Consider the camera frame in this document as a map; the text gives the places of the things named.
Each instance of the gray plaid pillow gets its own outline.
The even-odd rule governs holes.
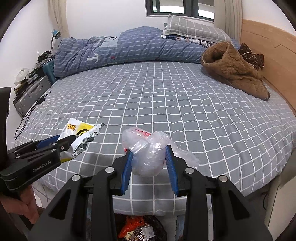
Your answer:
[[[168,16],[168,21],[168,25],[163,31],[164,35],[176,34],[213,43],[232,43],[230,37],[222,29],[194,23],[173,15]]]

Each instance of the beige curtain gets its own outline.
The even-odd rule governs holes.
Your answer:
[[[242,34],[242,0],[215,0],[215,27],[240,41]]]
[[[57,30],[61,31],[62,38],[69,38],[67,24],[67,0],[48,0],[49,14]]]

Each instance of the human hand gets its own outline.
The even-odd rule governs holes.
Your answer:
[[[35,224],[39,214],[32,185],[21,191],[19,195],[20,200],[0,195],[0,202],[7,213],[24,215],[32,224]]]

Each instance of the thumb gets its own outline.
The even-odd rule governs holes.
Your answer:
[[[29,213],[28,206],[20,200],[2,195],[0,196],[0,202],[7,213],[15,213],[25,216]]]

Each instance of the gray suitcase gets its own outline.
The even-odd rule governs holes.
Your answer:
[[[51,87],[47,76],[37,80],[29,87],[23,96],[15,103],[15,108],[21,116],[24,116],[31,106]]]

